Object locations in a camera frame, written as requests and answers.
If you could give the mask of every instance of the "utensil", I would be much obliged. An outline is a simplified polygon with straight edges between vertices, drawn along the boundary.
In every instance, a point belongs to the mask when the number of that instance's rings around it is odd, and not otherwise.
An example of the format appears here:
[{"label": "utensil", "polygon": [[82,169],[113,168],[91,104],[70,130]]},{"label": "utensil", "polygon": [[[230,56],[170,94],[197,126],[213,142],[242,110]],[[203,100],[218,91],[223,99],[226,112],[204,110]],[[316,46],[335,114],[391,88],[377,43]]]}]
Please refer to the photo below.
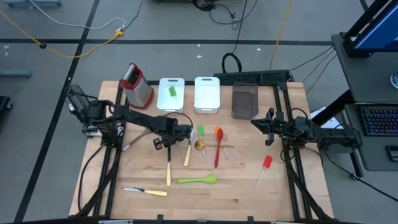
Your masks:
[{"label": "utensil", "polygon": [[[220,127],[220,126],[216,126],[216,127],[215,127],[215,131],[216,131],[215,133],[217,133],[219,129],[221,129],[221,127]],[[226,147],[225,147],[224,139],[221,140],[221,144],[223,145],[225,157],[226,157],[227,159],[229,159],[229,154],[228,154],[228,150],[227,150]]]},{"label": "utensil", "polygon": [[223,139],[223,135],[224,132],[223,130],[220,128],[217,131],[217,140],[218,140],[218,144],[217,144],[217,152],[216,152],[216,161],[214,162],[214,167],[217,168],[218,167],[218,159],[220,158],[220,144],[221,144],[221,140]]},{"label": "utensil", "polygon": [[[201,141],[201,140],[197,140],[195,143],[194,143],[194,145],[193,145],[193,147],[195,147],[195,149],[197,149],[197,150],[203,150],[205,147],[217,147],[217,145],[216,144],[205,144],[205,142],[203,142],[203,141]],[[232,146],[232,145],[225,145],[224,147],[235,147],[235,146]]]},{"label": "utensil", "polygon": [[149,129],[145,129],[140,135],[138,135],[135,139],[133,139],[128,145],[123,147],[123,151],[126,151],[127,149],[130,148],[130,146],[132,146],[134,143],[136,143],[138,140],[140,140],[140,138],[144,137],[146,134],[151,133],[152,131],[150,131]]},{"label": "utensil", "polygon": [[172,185],[172,171],[170,168],[170,163],[172,161],[172,148],[167,147],[167,174],[166,174],[166,186],[170,187]]},{"label": "utensil", "polygon": [[124,187],[123,190],[129,190],[129,191],[134,191],[134,192],[144,192],[147,194],[153,194],[153,195],[167,197],[167,192],[163,192],[160,190],[145,190],[145,189],[140,189],[138,187]]},{"label": "utensil", "polygon": [[264,163],[262,164],[260,177],[256,181],[256,189],[258,189],[260,187],[261,180],[262,180],[262,175],[264,175],[264,172],[266,171],[266,169],[270,168],[271,162],[272,162],[272,157],[271,156],[266,156],[266,159],[264,160]]},{"label": "utensil", "polygon": [[177,92],[175,91],[174,86],[169,87],[170,96],[174,99],[177,99]]},{"label": "utensil", "polygon": [[[202,124],[199,124],[199,125],[197,126],[197,130],[198,130],[199,139],[203,142],[203,137],[204,137],[204,135],[205,135],[205,127],[204,127]],[[204,143],[203,143],[203,148],[200,149],[200,150],[201,150],[201,156],[202,156],[203,158],[205,158],[205,157],[206,157],[206,150],[205,150],[205,145],[204,145]]]},{"label": "utensil", "polygon": [[194,133],[194,130],[192,128],[191,136],[190,136],[189,141],[188,141],[187,155],[185,155],[184,166],[188,166],[188,163],[189,163],[189,157],[190,157],[190,154],[191,154],[191,145],[192,145],[193,133]]},{"label": "utensil", "polygon": [[204,182],[206,184],[215,184],[217,182],[217,176],[216,175],[207,175],[204,178],[196,178],[196,179],[177,179],[175,180],[175,183],[177,184],[183,184],[183,183],[192,183],[192,182]]}]

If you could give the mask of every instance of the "black desk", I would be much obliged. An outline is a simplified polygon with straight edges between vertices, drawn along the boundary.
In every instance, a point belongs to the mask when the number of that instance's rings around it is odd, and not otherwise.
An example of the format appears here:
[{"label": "black desk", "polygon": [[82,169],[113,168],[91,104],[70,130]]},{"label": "black desk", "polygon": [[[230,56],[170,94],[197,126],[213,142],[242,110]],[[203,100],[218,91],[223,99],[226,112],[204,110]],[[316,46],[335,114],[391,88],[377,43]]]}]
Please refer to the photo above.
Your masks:
[{"label": "black desk", "polygon": [[357,105],[346,105],[344,110],[349,124],[361,134],[363,145],[358,150],[363,166],[370,171],[398,171],[398,162],[391,162],[385,150],[386,145],[397,145],[397,137],[365,136],[363,133]]},{"label": "black desk", "polygon": [[[333,35],[331,39],[349,90],[316,115],[312,121],[317,125],[322,125],[345,110],[351,127],[360,131],[363,138],[364,144],[359,154],[365,169],[398,171],[398,163],[390,161],[384,149],[388,143],[398,144],[398,138],[365,136],[358,119],[358,111],[355,105],[352,105],[354,103],[398,103],[398,90],[390,83],[390,76],[398,72],[398,53],[378,52],[369,58],[349,58],[343,47],[342,36]],[[356,173],[361,173],[355,153],[351,153],[351,160],[356,171],[359,170]]]}]

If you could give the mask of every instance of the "white cable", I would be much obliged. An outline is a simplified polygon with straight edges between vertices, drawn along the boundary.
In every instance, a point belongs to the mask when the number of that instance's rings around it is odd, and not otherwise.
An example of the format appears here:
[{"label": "white cable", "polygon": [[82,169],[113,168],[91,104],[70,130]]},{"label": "white cable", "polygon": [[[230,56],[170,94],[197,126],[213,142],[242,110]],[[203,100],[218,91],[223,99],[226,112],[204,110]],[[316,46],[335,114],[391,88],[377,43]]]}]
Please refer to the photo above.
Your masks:
[{"label": "white cable", "polygon": [[124,27],[125,27],[125,25],[126,25],[126,21],[125,21],[123,18],[120,18],[120,17],[117,17],[117,18],[112,19],[111,21],[107,22],[105,25],[103,25],[103,26],[101,26],[101,27],[99,27],[99,28],[92,28],[92,27],[87,27],[87,26],[84,26],[84,25],[67,24],[67,23],[59,22],[59,21],[56,21],[55,19],[53,19],[51,16],[49,16],[47,13],[45,13],[38,5],[36,5],[36,3],[33,2],[33,0],[30,0],[30,2],[31,2],[40,12],[43,12],[43,14],[44,14],[45,16],[47,16],[49,19],[51,19],[52,21],[54,21],[54,22],[56,22],[57,24],[60,24],[60,25],[73,26],[73,27],[84,27],[84,28],[93,29],[93,30],[102,29],[102,28],[106,27],[107,25],[109,25],[110,23],[112,23],[113,21],[115,21],[115,20],[122,20],[122,21],[123,21],[123,25],[119,28],[119,30],[123,30]]}]

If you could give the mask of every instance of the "computer monitor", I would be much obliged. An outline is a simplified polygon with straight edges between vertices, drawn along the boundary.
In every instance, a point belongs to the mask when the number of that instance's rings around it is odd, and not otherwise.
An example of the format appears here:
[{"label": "computer monitor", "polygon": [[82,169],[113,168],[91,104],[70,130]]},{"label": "computer monitor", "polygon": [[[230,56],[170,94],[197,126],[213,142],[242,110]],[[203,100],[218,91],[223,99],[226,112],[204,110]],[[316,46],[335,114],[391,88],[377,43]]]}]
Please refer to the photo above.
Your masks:
[{"label": "computer monitor", "polygon": [[345,34],[344,46],[349,57],[398,52],[398,0],[375,1]]}]

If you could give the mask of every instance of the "red spatula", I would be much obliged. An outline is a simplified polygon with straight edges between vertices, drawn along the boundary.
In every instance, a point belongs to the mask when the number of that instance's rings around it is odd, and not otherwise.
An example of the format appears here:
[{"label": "red spatula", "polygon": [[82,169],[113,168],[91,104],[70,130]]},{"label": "red spatula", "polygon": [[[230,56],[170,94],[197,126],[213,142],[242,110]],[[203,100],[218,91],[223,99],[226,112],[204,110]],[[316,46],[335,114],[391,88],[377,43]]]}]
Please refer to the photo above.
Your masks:
[{"label": "red spatula", "polygon": [[223,139],[223,136],[224,136],[224,132],[223,132],[223,130],[220,128],[220,129],[217,131],[217,140],[218,140],[218,144],[217,144],[216,161],[215,161],[215,163],[214,163],[214,167],[215,167],[215,168],[218,167],[218,158],[219,158],[219,156],[220,156],[220,143],[221,143],[221,140]]}]

